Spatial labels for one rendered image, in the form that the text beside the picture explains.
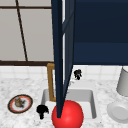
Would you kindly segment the white round plate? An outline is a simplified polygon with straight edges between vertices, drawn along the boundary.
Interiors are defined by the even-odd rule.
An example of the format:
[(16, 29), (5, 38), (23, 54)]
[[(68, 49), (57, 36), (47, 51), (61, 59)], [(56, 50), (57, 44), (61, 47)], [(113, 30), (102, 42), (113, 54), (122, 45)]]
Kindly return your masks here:
[(113, 102), (107, 105), (108, 115), (116, 122), (128, 123), (128, 105), (122, 102)]

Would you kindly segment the grey cylindrical jar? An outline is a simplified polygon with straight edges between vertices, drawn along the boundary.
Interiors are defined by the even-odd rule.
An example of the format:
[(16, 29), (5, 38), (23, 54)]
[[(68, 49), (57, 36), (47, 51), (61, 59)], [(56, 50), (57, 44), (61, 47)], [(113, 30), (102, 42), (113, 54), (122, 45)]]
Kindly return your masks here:
[(123, 66), (118, 80), (116, 91), (125, 97), (128, 97), (128, 66)]

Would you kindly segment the window with brown frame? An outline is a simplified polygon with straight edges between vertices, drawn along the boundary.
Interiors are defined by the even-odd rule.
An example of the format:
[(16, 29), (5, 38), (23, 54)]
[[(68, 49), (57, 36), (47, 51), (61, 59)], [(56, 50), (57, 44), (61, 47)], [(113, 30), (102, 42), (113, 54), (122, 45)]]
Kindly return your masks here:
[(0, 66), (53, 62), (51, 0), (0, 0)]

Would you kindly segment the plate with brown rim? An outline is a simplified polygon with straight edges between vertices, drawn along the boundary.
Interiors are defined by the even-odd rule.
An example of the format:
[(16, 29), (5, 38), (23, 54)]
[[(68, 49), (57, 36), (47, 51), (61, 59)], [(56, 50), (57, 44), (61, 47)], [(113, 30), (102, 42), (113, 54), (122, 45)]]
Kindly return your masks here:
[[(15, 98), (19, 97), (22, 100), (25, 100), (25, 104), (24, 107), (16, 107), (15, 106)], [(26, 94), (20, 94), (20, 95), (16, 95), (14, 96), (7, 104), (7, 108), (10, 112), (14, 113), (14, 114), (21, 114), (24, 113), (26, 111), (28, 111), (33, 105), (33, 99)]]

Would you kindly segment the small brown food piece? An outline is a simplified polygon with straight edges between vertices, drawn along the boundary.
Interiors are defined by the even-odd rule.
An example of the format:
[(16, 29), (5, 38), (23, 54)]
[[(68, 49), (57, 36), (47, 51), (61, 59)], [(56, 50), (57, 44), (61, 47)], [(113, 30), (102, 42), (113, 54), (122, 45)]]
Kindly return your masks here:
[(15, 98), (15, 106), (16, 107), (24, 107), (24, 104), (25, 104), (25, 100), (22, 100), (19, 97)]

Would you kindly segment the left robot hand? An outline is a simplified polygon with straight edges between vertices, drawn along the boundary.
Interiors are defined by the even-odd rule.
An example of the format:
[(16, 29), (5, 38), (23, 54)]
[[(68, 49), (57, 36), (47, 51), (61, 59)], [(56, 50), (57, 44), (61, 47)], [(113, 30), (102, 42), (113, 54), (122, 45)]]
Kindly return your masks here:
[(36, 112), (39, 114), (40, 118), (44, 118), (44, 114), (49, 112), (49, 109), (45, 105), (38, 105), (36, 108)]

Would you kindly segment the navy blue cupboard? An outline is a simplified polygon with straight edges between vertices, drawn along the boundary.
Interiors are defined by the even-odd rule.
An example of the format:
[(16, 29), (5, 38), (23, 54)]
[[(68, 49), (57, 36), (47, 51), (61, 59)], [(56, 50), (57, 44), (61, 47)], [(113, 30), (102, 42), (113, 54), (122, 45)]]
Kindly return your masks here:
[(74, 65), (128, 66), (128, 0), (51, 0), (57, 117)]

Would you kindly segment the red ball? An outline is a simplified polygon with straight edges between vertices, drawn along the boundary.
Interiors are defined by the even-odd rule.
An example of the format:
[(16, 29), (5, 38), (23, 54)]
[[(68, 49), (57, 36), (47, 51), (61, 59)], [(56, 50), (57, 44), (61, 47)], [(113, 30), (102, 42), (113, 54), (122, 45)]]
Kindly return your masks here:
[(80, 128), (84, 120), (84, 114), (77, 102), (66, 100), (61, 117), (57, 117), (57, 107), (54, 107), (51, 119), (55, 128)]

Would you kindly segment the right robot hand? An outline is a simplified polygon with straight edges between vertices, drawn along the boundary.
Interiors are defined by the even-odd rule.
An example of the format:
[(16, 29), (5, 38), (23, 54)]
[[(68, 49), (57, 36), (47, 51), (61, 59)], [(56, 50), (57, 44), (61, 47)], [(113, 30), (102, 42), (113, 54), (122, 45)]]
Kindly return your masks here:
[(74, 71), (74, 76), (76, 80), (80, 80), (80, 78), (82, 77), (82, 71), (81, 69), (77, 69)]

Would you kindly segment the white sink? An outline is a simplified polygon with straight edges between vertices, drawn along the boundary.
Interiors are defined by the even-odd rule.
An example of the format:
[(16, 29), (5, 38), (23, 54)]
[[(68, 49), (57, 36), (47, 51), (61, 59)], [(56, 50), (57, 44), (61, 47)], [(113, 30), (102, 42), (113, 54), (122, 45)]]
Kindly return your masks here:
[[(85, 122), (100, 121), (99, 108), (97, 107), (98, 103), (92, 90), (69, 89), (66, 99), (75, 101), (81, 105)], [(48, 117), (50, 117), (56, 103), (49, 100), (49, 91), (47, 89), (43, 91), (41, 104), (46, 105), (49, 108)]]

